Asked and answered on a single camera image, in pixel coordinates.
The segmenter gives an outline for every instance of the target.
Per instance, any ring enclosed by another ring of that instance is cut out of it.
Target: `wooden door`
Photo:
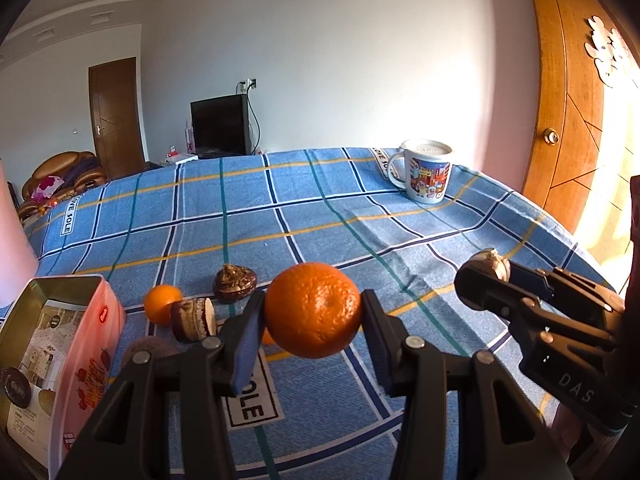
[[[610,68],[615,82],[605,85],[590,47],[597,55],[597,47],[603,56],[612,51],[611,30],[619,27],[599,1],[533,2],[540,100],[523,194],[575,234],[620,288],[630,267],[628,181],[639,172],[634,157],[639,91],[627,73],[635,62],[625,61],[628,70],[622,63]],[[594,26],[608,44],[594,44]]]
[[[136,58],[89,67],[95,150],[110,180],[144,170],[136,91]]]

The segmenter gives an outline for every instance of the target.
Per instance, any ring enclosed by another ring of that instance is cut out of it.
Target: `bed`
[[[127,311],[112,376],[134,339],[172,338],[143,313],[152,286],[209,295],[216,271],[231,262],[254,269],[258,288],[266,288],[287,267],[320,261],[360,290],[373,288],[410,333],[441,350],[494,352],[549,419],[556,402],[518,370],[520,350],[505,324],[463,306],[453,279],[487,247],[529,267],[564,267],[605,283],[597,264],[537,206],[469,168],[453,167],[443,202],[411,202],[383,175],[395,151],[335,148],[188,162],[90,190],[71,215],[59,206],[26,233],[38,275],[99,273],[111,283]],[[243,305],[217,304],[216,318],[222,322]],[[255,370],[260,410],[226,406],[240,478],[388,476],[403,399],[381,393],[362,333],[321,360],[264,346]],[[170,462],[181,478],[176,419],[173,410]],[[455,478],[456,460],[452,444],[446,478]]]

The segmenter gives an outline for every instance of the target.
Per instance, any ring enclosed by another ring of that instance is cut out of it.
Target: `dried fruit slice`
[[[216,335],[216,318],[209,298],[175,301],[171,306],[171,329],[178,341],[200,341]]]

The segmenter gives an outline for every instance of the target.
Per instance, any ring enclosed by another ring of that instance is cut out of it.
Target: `television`
[[[246,94],[191,103],[191,123],[198,156],[207,158],[251,153]]]

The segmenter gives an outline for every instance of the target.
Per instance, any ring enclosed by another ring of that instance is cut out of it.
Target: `orange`
[[[156,285],[145,296],[145,314],[151,323],[171,324],[171,304],[180,301],[182,293],[173,285]]]
[[[299,357],[327,357],[343,350],[360,326],[360,293],[327,264],[297,264],[271,282],[264,317],[274,341]]]
[[[263,345],[275,345],[276,342],[273,340],[273,337],[271,337],[271,334],[269,333],[269,330],[267,330],[266,328],[264,329],[264,333],[262,334],[262,344]]]

